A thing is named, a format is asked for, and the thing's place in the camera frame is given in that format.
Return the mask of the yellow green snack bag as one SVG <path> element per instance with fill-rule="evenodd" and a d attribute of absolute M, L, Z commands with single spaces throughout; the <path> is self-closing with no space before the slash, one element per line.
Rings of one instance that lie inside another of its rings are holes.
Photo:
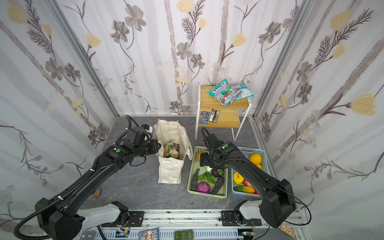
<path fill-rule="evenodd" d="M 173 150 L 174 150 L 174 141 L 170 140 L 164 146 L 164 158 L 170 158 L 172 156 Z"/>

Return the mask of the beige pear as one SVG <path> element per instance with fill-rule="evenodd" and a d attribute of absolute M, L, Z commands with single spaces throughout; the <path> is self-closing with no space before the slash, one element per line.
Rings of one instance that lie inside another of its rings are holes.
<path fill-rule="evenodd" d="M 172 150 L 171 157 L 174 159 L 178 159 L 179 157 L 179 152 L 177 150 Z"/>

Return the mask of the cream canvas grocery bag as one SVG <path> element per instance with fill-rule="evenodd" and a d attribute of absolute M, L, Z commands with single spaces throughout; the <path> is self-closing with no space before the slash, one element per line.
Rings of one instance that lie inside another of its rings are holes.
<path fill-rule="evenodd" d="M 180 184 L 185 159 L 193 159 L 192 144 L 186 129 L 179 122 L 158 120 L 154 133 L 161 144 L 157 153 L 160 163 L 158 183 Z"/>

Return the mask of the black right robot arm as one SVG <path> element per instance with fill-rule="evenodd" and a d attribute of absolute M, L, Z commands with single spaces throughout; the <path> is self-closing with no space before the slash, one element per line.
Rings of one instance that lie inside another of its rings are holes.
<path fill-rule="evenodd" d="M 278 180 L 253 164 L 231 142 L 218 140 L 214 134 L 203 134 L 208 153 L 201 156 L 200 165 L 224 169 L 229 167 L 245 178 L 261 195 L 261 217 L 273 228 L 279 227 L 296 209 L 292 185 Z"/>

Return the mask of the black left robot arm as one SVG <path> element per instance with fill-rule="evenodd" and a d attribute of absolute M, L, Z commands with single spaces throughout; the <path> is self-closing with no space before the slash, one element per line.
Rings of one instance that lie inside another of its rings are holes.
<path fill-rule="evenodd" d="M 72 240 L 80 233 L 85 218 L 77 211 L 85 200 L 109 177 L 134 158 L 146 158 L 158 153 L 161 144 L 152 139 L 147 124 L 134 126 L 126 131 L 106 151 L 97 156 L 93 166 L 72 185 L 52 199 L 42 198 L 35 205 L 35 212 L 22 219 L 14 228 L 14 236 L 21 240 Z M 21 227 L 33 218 L 45 236 L 27 236 Z"/>

